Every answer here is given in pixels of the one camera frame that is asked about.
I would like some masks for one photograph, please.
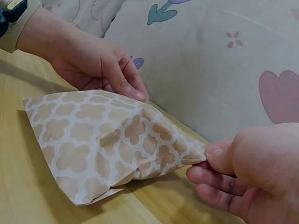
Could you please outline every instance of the pink tulip print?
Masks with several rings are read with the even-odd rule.
[[[299,8],[291,8],[291,14],[295,20],[299,21]]]
[[[259,80],[264,109],[274,124],[299,122],[299,76],[283,71],[276,76],[265,71]]]

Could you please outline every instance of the sleeve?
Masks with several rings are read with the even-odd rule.
[[[8,8],[10,4],[18,2],[18,0],[0,0],[0,8]],[[7,32],[0,38],[0,49],[9,53],[13,53],[17,50],[16,44],[21,31],[32,14],[41,6],[39,0],[28,0],[28,8],[26,11],[16,23],[9,24]]]

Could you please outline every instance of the finger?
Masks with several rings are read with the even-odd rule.
[[[79,86],[79,90],[96,90],[103,89],[107,83],[108,81],[103,78],[85,77],[81,78],[75,86]]]
[[[138,69],[136,68],[133,60],[129,56],[124,56],[119,61],[119,65],[127,81],[135,89],[137,89],[145,95],[145,101],[149,101],[149,94],[145,88],[145,85],[138,73]]]
[[[234,174],[233,167],[233,143],[211,143],[206,146],[205,154],[206,159],[210,166],[219,173],[222,174]]]
[[[207,170],[211,170],[211,171],[215,171],[211,165],[209,164],[208,161],[204,161],[204,162],[200,162],[200,163],[197,163],[197,164],[193,164],[192,165],[193,167],[201,167],[203,169],[207,169]]]
[[[133,88],[124,77],[116,57],[105,58],[101,62],[103,66],[103,76],[108,80],[114,92],[136,100],[144,100],[145,96]]]
[[[208,184],[196,186],[197,194],[206,202],[233,215],[241,217],[242,197],[227,194]]]
[[[247,185],[238,178],[212,172],[201,167],[189,168],[187,177],[195,184],[208,184],[232,195],[242,196],[247,189]]]
[[[114,92],[110,84],[106,85],[104,87],[104,90],[107,91],[107,92]]]

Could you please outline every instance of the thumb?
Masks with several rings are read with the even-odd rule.
[[[234,174],[233,154],[231,143],[211,143],[206,146],[206,158],[210,166],[222,174]]]
[[[116,58],[103,62],[103,76],[108,80],[114,92],[136,100],[144,100],[145,95],[133,88],[124,77]]]

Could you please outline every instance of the hand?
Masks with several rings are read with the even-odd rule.
[[[248,224],[299,223],[299,124],[245,129],[206,156],[187,170],[205,201]]]
[[[44,58],[79,90],[104,89],[148,101],[149,96],[126,51],[80,31],[43,8],[21,32],[17,48]]]

